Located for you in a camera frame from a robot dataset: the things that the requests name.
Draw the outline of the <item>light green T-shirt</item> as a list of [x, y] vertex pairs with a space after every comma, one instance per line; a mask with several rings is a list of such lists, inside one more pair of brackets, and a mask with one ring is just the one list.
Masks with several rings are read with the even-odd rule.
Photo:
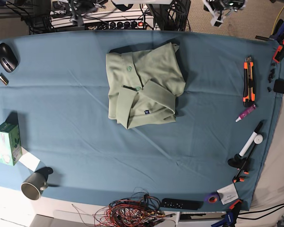
[[108, 118], [126, 129], [176, 120], [176, 98], [186, 82], [177, 62], [179, 45], [106, 54]]

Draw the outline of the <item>blue table cloth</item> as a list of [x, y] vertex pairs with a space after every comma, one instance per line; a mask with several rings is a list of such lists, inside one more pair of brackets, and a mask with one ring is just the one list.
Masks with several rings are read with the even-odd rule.
[[[0, 124], [17, 121], [22, 146], [53, 169], [49, 198], [106, 206], [147, 191], [159, 199], [202, 201], [231, 183], [227, 164], [259, 122], [264, 141], [245, 182], [236, 184], [251, 206], [278, 121], [281, 94], [268, 75], [284, 79], [277, 42], [169, 31], [101, 30], [29, 35], [4, 40], [19, 59], [9, 84], [0, 81]], [[125, 129], [108, 118], [106, 54], [179, 45], [186, 81], [173, 123]], [[257, 108], [239, 122], [244, 62], [254, 62]], [[0, 65], [0, 74], [4, 69]]]

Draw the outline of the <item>orange black utility knife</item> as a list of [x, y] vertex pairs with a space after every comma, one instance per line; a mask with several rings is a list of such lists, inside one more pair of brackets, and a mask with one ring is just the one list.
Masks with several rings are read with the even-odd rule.
[[249, 56], [244, 62], [244, 89], [243, 89], [243, 105], [245, 108], [251, 107], [255, 102], [256, 88], [253, 76], [254, 62]]

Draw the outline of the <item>purple tape roll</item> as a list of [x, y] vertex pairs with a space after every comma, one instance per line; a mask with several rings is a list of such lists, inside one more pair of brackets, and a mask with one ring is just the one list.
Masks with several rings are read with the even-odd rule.
[[215, 204], [221, 200], [220, 195], [218, 192], [212, 192], [206, 195], [204, 201], [208, 204]]

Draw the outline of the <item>white black marker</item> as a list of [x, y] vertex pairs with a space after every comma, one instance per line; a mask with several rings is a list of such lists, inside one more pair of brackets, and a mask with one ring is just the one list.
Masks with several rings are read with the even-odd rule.
[[254, 143], [254, 138], [256, 137], [257, 134], [260, 134], [259, 131], [261, 130], [262, 126], [263, 126], [263, 122], [260, 122], [257, 125], [257, 127], [253, 130], [253, 132], [252, 132], [251, 136], [249, 137], [249, 139], [247, 140], [246, 144], [243, 146], [243, 148], [239, 152], [240, 157], [243, 157], [246, 154], [249, 147], [251, 146], [251, 144]]

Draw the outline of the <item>purple glue tube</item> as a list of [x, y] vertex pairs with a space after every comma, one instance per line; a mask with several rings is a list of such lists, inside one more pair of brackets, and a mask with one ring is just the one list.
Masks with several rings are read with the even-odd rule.
[[238, 115], [237, 119], [235, 122], [239, 122], [242, 119], [244, 119], [247, 115], [249, 115], [251, 112], [253, 112], [257, 106], [253, 104], [252, 106], [248, 107], [246, 110], [244, 110], [241, 114]]

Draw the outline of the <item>black orange bar clamp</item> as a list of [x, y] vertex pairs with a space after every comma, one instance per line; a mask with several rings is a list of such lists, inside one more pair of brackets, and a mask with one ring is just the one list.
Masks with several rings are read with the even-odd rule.
[[255, 142], [252, 143], [252, 147], [248, 153], [247, 157], [240, 158], [239, 154], [236, 154], [233, 158], [230, 158], [228, 160], [228, 165], [231, 167], [234, 167], [238, 170], [237, 174], [233, 177], [232, 182], [237, 183], [237, 182], [243, 182], [245, 180], [245, 176], [240, 176], [241, 173], [244, 173], [246, 175], [249, 174], [250, 170], [250, 163], [251, 163], [251, 155], [254, 152], [255, 147], [257, 144]]

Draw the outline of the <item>white paper card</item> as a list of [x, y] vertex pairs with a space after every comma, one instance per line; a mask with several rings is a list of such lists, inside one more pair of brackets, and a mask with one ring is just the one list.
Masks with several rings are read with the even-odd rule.
[[219, 194], [223, 205], [226, 205], [239, 198], [234, 183], [231, 183], [223, 188], [218, 189], [217, 193]]

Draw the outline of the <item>white round cap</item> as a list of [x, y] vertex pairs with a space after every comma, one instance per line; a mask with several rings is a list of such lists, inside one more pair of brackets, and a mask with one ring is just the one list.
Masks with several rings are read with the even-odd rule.
[[261, 144], [262, 142], [263, 142], [263, 136], [261, 134], [257, 134], [256, 137], [254, 138], [254, 143]]

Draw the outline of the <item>white paper sheet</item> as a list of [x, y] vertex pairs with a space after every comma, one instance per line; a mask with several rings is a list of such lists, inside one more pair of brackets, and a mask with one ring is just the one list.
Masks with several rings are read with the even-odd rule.
[[21, 156], [19, 162], [29, 170], [34, 172], [40, 163], [40, 159], [28, 152]]

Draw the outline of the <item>grey ceramic mug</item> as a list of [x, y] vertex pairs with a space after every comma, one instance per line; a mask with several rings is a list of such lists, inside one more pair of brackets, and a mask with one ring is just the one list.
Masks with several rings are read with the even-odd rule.
[[41, 198], [42, 193], [47, 189], [48, 183], [40, 173], [32, 173], [22, 184], [22, 193], [30, 200], [36, 201]]

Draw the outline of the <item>blue orange spring clamp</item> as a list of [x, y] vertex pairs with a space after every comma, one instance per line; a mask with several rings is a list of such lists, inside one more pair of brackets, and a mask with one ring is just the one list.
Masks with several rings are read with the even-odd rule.
[[212, 224], [211, 227], [235, 227], [242, 204], [242, 200], [236, 200], [232, 205], [230, 205], [229, 210], [224, 215], [224, 218], [221, 221]]

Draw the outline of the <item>green tissue box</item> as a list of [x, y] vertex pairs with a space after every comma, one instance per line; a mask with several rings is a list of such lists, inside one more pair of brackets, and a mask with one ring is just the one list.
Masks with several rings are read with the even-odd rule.
[[0, 162], [14, 166], [22, 156], [18, 124], [4, 122], [0, 125]]

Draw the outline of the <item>small brass battery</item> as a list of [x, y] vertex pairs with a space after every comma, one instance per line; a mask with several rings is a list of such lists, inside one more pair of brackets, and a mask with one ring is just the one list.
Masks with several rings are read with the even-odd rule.
[[9, 80], [1, 73], [0, 74], [0, 81], [7, 86], [9, 84]]

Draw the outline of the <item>black computer mouse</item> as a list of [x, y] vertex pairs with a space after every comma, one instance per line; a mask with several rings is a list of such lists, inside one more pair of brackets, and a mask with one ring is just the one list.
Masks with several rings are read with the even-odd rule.
[[18, 66], [18, 60], [13, 53], [12, 49], [6, 43], [0, 44], [0, 64], [3, 69], [11, 73]]

